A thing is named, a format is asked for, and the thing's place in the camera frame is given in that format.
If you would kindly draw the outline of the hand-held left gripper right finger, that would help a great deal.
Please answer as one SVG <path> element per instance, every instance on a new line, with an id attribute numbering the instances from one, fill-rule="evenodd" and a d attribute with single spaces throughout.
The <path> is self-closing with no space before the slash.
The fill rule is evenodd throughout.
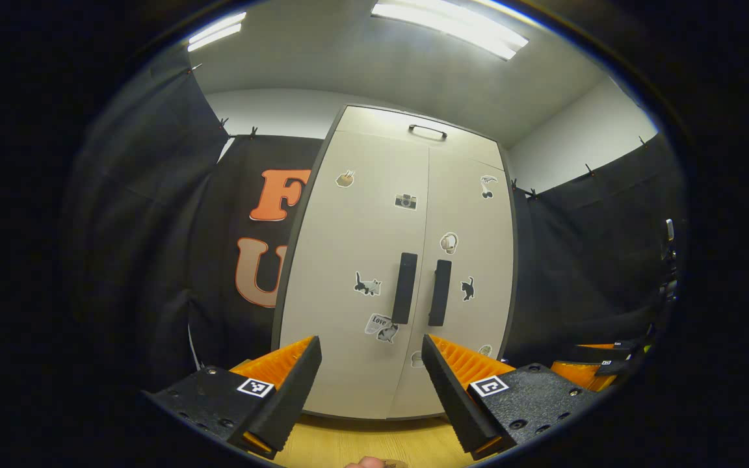
<path id="1" fill-rule="evenodd" d="M 547 365 L 514 368 L 436 335 L 424 335 L 421 358 L 457 440 L 474 460 L 537 445 L 600 400 Z"/>

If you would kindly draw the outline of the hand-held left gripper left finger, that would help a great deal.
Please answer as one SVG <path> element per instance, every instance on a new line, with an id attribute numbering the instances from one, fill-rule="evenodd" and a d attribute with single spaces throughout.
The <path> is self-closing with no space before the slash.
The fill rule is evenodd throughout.
<path id="1" fill-rule="evenodd" d="M 230 369 L 208 365 L 144 397 L 209 441 L 273 459 L 299 421 L 321 361 L 312 335 Z"/>

